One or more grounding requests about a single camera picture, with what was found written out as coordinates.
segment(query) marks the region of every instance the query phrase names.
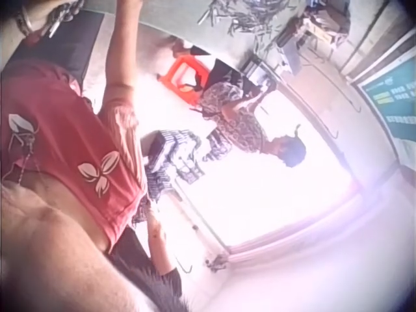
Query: chair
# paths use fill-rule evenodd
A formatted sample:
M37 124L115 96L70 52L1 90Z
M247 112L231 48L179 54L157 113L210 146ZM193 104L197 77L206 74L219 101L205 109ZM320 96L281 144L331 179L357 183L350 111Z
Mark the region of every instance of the chair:
M181 99L189 105L196 106L200 98L200 93L188 84L181 82L187 70L196 72L196 76L200 77L200 87L204 87L207 83L209 70L192 55L180 56L170 67L166 75L158 75L157 80L160 81L169 90L175 92Z

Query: green sign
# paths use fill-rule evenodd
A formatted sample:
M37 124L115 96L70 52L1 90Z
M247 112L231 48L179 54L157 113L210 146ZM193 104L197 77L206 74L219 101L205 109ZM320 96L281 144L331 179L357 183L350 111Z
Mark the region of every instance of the green sign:
M395 138L416 142L415 58L361 86Z

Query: bright window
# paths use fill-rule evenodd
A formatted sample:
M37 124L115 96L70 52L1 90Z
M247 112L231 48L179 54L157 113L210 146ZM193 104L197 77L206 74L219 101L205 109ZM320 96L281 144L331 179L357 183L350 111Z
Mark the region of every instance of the bright window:
M323 212L352 182L324 139L285 96L273 92L262 106L256 115L269 138L293 135L296 125L302 125L299 135L307 148L302 164L287 168L274 156L235 148L223 161L207 164L207 174L193 185L181 183L228 246Z

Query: bracelet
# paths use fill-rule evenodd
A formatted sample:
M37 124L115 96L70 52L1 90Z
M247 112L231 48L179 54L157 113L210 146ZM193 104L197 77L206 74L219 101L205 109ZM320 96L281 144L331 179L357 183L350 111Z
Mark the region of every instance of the bracelet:
M22 6L21 10L16 13L15 20L18 24L18 29L25 35L25 37L28 37L28 35L33 33L32 24L24 6Z

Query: black hair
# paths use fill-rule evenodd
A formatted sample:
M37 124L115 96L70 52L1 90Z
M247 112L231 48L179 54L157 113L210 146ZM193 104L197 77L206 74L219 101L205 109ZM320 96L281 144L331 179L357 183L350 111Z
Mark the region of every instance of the black hair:
M285 136L287 140L283 143L283 151L278 155L289 168L299 165L306 156L306 146L298 136L299 127L300 125L296 126L294 137Z

